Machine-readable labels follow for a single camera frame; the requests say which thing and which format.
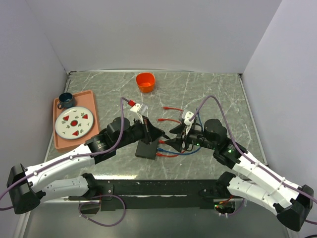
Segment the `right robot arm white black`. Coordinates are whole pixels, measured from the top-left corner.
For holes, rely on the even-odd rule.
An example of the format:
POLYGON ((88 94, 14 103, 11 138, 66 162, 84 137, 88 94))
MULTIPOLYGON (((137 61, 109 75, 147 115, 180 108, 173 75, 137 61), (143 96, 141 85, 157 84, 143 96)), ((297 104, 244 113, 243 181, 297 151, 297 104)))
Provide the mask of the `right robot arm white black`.
POLYGON ((213 157, 235 171, 225 172, 216 191, 221 197, 239 196, 272 212, 280 223, 300 231, 313 207, 314 191, 308 185, 299 186, 265 166, 251 152, 234 144, 227 129, 217 119, 209 119, 198 130, 192 122, 181 123, 170 130, 176 134, 166 144, 177 151, 196 145, 213 150, 213 157))

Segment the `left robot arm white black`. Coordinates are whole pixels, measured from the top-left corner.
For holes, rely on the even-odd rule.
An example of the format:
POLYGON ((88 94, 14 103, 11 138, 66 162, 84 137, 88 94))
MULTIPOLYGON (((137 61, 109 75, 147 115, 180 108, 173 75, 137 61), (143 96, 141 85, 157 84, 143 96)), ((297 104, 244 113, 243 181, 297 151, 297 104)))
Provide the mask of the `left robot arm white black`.
POLYGON ((11 209, 15 214, 23 214, 41 202, 56 198, 93 199, 98 193, 93 175, 83 174, 72 179, 62 177, 74 169, 96 165, 115 156, 119 148, 137 141, 151 144, 164 135, 165 132, 153 126, 146 116, 133 123, 127 118, 115 118, 106 129, 64 155, 34 166, 13 166, 6 184, 11 209))

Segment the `black network switch box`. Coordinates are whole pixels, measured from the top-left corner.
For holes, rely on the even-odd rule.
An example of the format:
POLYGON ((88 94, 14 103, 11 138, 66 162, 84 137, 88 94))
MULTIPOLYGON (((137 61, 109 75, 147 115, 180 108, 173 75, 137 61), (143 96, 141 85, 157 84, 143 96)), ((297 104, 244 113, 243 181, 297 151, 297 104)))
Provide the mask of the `black network switch box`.
POLYGON ((146 144, 142 141, 138 141, 135 156, 139 158, 154 160, 157 155, 158 143, 158 139, 151 144, 146 144))

